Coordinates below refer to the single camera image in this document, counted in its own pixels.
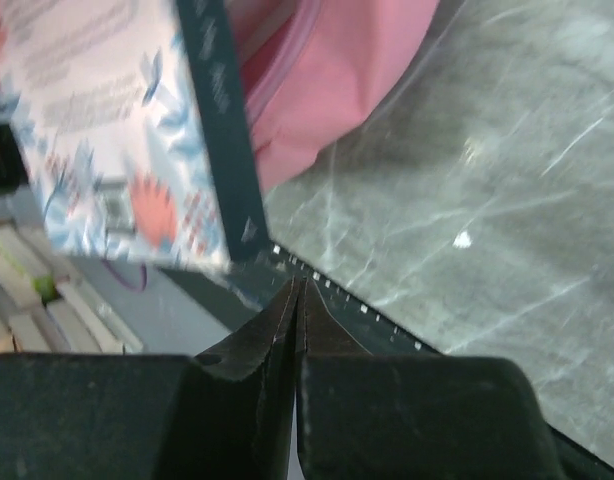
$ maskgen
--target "concrete floor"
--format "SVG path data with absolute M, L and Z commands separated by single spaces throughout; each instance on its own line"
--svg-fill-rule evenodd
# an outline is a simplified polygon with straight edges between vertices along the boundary
M 441 0 L 391 96 L 266 203 L 402 327 L 516 360 L 614 466 L 613 0 Z

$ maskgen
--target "book cover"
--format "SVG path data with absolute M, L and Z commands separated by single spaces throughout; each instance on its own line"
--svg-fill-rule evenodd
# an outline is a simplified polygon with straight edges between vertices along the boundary
M 225 269 L 269 243 L 219 0 L 0 1 L 0 90 L 52 246 Z

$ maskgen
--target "pink fabric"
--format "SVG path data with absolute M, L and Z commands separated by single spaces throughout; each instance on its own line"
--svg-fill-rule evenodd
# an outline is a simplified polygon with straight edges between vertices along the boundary
M 302 53 L 252 128 L 263 191 L 369 116 L 411 62 L 437 4 L 322 0 Z

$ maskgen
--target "white dot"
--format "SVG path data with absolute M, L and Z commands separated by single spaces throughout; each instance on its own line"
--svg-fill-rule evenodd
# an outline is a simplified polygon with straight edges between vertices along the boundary
M 471 236 L 467 230 L 460 232 L 454 239 L 454 248 L 464 250 L 471 247 Z

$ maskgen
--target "red flower illustration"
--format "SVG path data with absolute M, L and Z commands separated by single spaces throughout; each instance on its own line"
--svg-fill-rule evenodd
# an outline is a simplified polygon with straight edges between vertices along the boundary
M 136 227 L 151 246 L 159 248 L 176 240 L 176 206 L 169 187 L 153 175 L 137 175 L 129 185 Z

